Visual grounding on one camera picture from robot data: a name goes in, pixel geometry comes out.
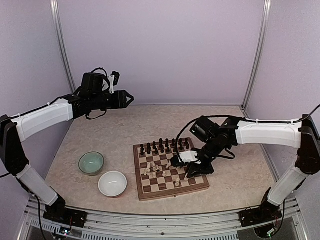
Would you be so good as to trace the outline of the wooden chess board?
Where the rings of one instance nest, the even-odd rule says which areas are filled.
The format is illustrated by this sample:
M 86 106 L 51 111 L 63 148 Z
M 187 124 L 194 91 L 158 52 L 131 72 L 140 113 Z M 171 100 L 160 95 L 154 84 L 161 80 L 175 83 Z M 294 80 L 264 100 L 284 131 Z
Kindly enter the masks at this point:
M 176 197 L 179 195 L 191 194 L 199 191 L 207 190 L 210 187 L 209 181 L 205 175 L 193 177 L 189 181 L 185 181 L 186 166 L 174 167 L 170 164 L 173 154 L 160 156 L 138 156 L 138 146 L 133 146 L 133 159 L 135 166 L 135 177 L 140 201 L 151 201 Z M 161 171 L 158 172 L 156 178 L 143 176 L 144 170 L 148 163 L 155 163 L 160 166 Z M 168 176 L 163 177 L 163 171 L 168 171 Z M 175 180 L 180 179 L 180 186 L 175 187 Z

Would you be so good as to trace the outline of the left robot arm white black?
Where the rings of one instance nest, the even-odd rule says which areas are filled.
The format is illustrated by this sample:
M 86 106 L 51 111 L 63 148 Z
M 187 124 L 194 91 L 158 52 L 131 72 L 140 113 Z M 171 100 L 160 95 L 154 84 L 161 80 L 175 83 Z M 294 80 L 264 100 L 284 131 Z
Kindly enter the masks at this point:
M 108 74 L 98 67 L 84 73 L 81 85 L 73 93 L 58 96 L 55 100 L 36 109 L 0 118 L 0 159 L 8 174 L 29 194 L 45 204 L 46 212 L 63 223 L 70 218 L 66 201 L 32 167 L 29 157 L 32 150 L 46 147 L 41 143 L 53 132 L 55 126 L 85 117 L 92 121 L 91 113 L 126 109 L 134 97 L 126 90 L 115 90 L 120 73 Z

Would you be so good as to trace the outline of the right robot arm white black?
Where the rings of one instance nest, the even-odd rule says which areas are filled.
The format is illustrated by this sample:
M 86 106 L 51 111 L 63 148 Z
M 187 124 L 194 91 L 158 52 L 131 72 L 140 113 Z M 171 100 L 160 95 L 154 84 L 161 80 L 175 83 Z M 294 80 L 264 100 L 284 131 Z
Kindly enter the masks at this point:
M 282 176 L 296 161 L 297 151 L 291 147 L 258 144 L 234 146 L 234 160 L 217 158 L 215 173 L 207 178 L 209 190 L 191 194 L 187 203 L 191 212 L 208 213 L 259 205 L 265 191 L 275 183 L 270 164 Z

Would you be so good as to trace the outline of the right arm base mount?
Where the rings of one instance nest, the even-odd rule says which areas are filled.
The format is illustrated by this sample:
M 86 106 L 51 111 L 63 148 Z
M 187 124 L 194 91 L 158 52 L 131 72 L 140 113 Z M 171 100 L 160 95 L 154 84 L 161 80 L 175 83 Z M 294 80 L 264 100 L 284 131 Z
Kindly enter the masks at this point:
M 279 207 L 276 207 L 275 209 L 262 207 L 246 209 L 240 211 L 238 215 L 242 227 L 259 225 L 280 219 L 283 216 Z

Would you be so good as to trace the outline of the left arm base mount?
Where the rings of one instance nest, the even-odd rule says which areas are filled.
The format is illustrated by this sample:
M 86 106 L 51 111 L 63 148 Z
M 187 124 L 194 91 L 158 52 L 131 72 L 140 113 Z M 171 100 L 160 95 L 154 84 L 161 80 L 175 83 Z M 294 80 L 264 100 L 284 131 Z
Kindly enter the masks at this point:
M 44 219 L 52 222 L 68 225 L 71 227 L 84 228 L 87 213 L 81 210 L 66 208 L 62 214 L 52 213 L 46 210 L 43 214 Z

